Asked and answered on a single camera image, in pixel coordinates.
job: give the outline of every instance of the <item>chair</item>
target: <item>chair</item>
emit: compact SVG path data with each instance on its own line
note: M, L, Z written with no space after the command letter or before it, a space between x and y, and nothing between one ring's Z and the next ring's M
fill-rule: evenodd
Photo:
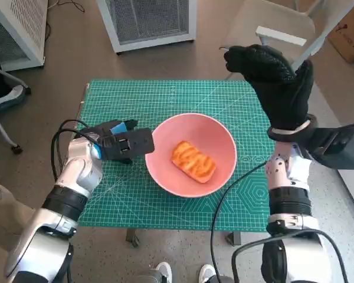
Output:
M298 0L293 4L298 10ZM354 0L315 0L306 12L299 12L266 0L245 0L221 48L267 44L296 70L353 6Z
M10 80L16 81L17 83L22 85L24 87L25 94L31 93L31 89L28 87L28 85L26 85L24 83L24 81L20 80L19 78L14 77L13 75L10 75L10 74L4 72L2 70L0 70L0 74L2 74L4 77L9 78ZM0 123L0 133L1 133L2 137L4 138L4 140L11 145L11 149L14 154L20 154L22 152L21 147L18 144L16 144L14 141L12 141L11 138L9 138L8 134L4 130L1 123Z

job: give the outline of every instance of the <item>chair leg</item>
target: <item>chair leg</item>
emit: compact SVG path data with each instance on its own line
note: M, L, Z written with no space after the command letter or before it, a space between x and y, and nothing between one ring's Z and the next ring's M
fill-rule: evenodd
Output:
M20 80L19 78L16 78L14 75L10 75L7 72L4 72L3 70L0 70L0 74L2 74L4 77L7 77L11 80L14 80L18 82L20 85L22 85L27 91L30 90L29 86L25 84L24 81Z
M4 140L12 146L12 151L13 151L14 154L20 154L22 152L21 147L18 144L14 143L9 138L8 134L6 133L4 128L2 127L1 123L0 123L0 133L2 134Z

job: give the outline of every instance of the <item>blue tape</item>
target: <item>blue tape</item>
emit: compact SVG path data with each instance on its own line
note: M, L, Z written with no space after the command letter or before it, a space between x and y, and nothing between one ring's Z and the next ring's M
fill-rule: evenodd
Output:
M120 133L125 133L127 132L127 127L124 122L120 123L119 125L116 125L115 127L110 129L112 134L120 134Z

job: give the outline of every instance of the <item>table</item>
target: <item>table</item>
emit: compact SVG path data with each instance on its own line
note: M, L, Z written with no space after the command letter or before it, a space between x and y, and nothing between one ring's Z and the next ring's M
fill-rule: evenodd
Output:
M81 226L210 230L225 188L266 160L274 150L269 123L257 96L245 81L93 80L80 118L95 125L136 119L152 130L180 113L209 115L231 132L238 150L237 168L219 191L204 198L180 198L160 188L148 174L144 157L132 165L104 162L104 177L93 192ZM265 231L269 215L264 170L244 179L228 194L217 220L222 231ZM127 234L130 237L134 230Z

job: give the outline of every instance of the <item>electrical wire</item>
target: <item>electrical wire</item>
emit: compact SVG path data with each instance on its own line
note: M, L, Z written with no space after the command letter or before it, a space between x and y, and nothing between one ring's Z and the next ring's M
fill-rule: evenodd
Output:
M214 219L212 220L212 225L211 225L211 237L210 237L210 250L211 250L211 259L212 259L212 264L214 266L215 272L217 273L217 279L218 279L218 283L222 283L220 280L220 276L219 276L219 269L218 269L218 265L217 262L215 260L215 254L214 254L214 232L215 232L215 223L217 221L217 217L219 215L220 209L222 208L222 204L223 201L225 199L225 197L227 196L227 194L230 192L230 190L241 180L243 180L244 178L248 177L250 174L252 174L254 171L258 170L259 168L263 167L266 164L265 162L262 162L261 164L257 165L255 168L249 170L247 173L245 173L244 175L242 175L240 178L238 178L236 181L234 181L232 184L230 184L230 186L225 190L219 205L217 207L217 210L215 211L215 215L214 215Z
M68 122L78 122L78 123L82 124L84 127L89 128L88 124L86 124L85 122L83 122L81 120L78 120L78 119L67 119L67 120L64 120L60 124L58 130L61 130L63 128L63 126L65 124L67 124ZM57 138L57 157L58 157L58 162L59 162L59 169L60 169L60 171L62 171L62 169L63 169L63 161L62 161L62 158L61 158L61 155L60 155L59 137Z
M46 35L45 35L45 42L48 40L48 38L51 35L51 26L48 22L46 22Z
M54 150L55 150L55 142L58 139L59 135L61 133L64 133L66 131L70 131L72 133L75 134L79 134L83 137L85 137L88 141L90 141L91 143L94 143L96 146L100 146L98 144L98 142L96 142L94 139L92 139L90 136L88 136L87 134L83 133L82 131L79 130L75 130L75 129L69 129L69 128L64 128L61 130L58 130L55 135L53 136L53 139L51 140L51 168L53 170L53 176L54 176L54 180L56 181L58 179L58 173L57 173L57 169L55 167L55 154L54 154Z
M67 282L72 283L72 276L71 276L71 268L70 266L67 267Z
M82 6L82 4L80 3L76 3L74 0L70 0L69 2L63 2L63 3L57 3L58 6L62 6L62 5L65 5L65 4L73 4L76 9L80 10L81 12L85 13L85 9L84 7Z
M235 283L240 283L240 279L238 277L238 272L237 272L237 267L236 267L236 257L241 252L244 252L247 249L250 249L250 248L252 248L254 246L258 246L258 245L262 245L262 244L270 243L270 242L275 242L275 241L280 241L280 240L287 239L287 238L292 238L292 237L295 237L295 236L298 236L298 235L301 235L301 234L304 234L304 233L315 233L315 234L324 236L332 244L332 247L333 247L333 249L335 250L335 252L337 254L338 261L339 261L339 264L340 264L340 267L341 267L343 282L344 283L349 283L348 276L346 275L345 264L343 263L343 259L342 259L340 250L337 247L336 243L334 242L334 240L327 233L325 233L323 231L320 231L320 230L316 230L316 229L303 229L303 230L299 230L299 231L296 231L296 232L291 232L291 233L286 234L286 235L275 236L275 237L270 237L270 238L267 238L267 239L262 239L262 240L259 240L259 241L254 241L252 243L247 243L246 245L243 245L243 246L239 247L232 254L232 260L231 260L231 262L232 262L232 272L234 274Z
M47 9L51 9L52 7L55 7L56 5L58 5L60 0L56 0L55 3L53 3L52 5L48 6Z

